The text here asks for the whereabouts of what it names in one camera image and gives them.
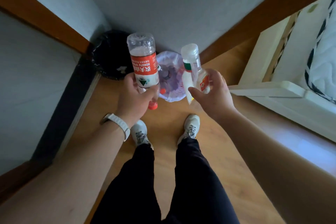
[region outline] white shoe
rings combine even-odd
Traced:
[[[150,147],[153,149],[153,145],[147,137],[146,124],[142,120],[138,120],[137,123],[133,125],[133,127],[131,128],[131,135],[136,146],[146,143],[150,144]]]
[[[200,130],[200,118],[195,114],[191,114],[184,122],[184,133],[177,141],[177,145],[186,137],[196,138],[197,133]]]

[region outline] red label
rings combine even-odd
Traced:
[[[201,91],[204,91],[205,88],[206,88],[208,85],[209,85],[209,76],[206,75],[206,76],[203,78],[202,82],[200,83]]]
[[[156,67],[156,53],[147,56],[132,56],[132,65],[135,74],[139,75],[151,75],[157,72]]]

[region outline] green triangle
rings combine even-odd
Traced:
[[[147,81],[145,79],[139,79],[139,82],[142,84],[142,86],[144,86]]]

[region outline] shoelace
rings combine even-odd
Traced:
[[[138,144],[143,143],[144,139],[146,138],[147,134],[140,132],[136,132],[135,133],[136,136],[136,141],[138,142]]]
[[[189,129],[188,131],[189,136],[195,138],[196,127],[190,125],[188,129]]]

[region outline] black baseboard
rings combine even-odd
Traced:
[[[81,57],[44,130],[31,158],[32,161],[52,163],[95,74],[96,71],[91,61]]]

